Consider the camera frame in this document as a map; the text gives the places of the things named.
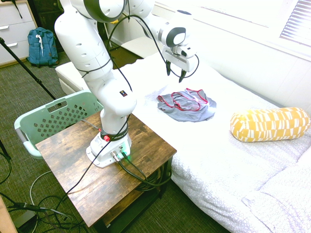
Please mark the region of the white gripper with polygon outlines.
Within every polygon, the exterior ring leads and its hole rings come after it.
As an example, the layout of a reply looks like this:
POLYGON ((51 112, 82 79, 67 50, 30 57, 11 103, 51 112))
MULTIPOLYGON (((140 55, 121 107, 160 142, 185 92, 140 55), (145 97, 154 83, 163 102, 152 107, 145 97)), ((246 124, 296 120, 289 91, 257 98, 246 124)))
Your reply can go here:
POLYGON ((196 64, 196 51, 189 46, 175 46, 169 48, 164 46, 162 48, 162 55, 166 59, 166 71, 169 76, 171 73, 171 63, 182 68, 179 77, 179 83, 183 81, 186 72, 193 71, 196 64))

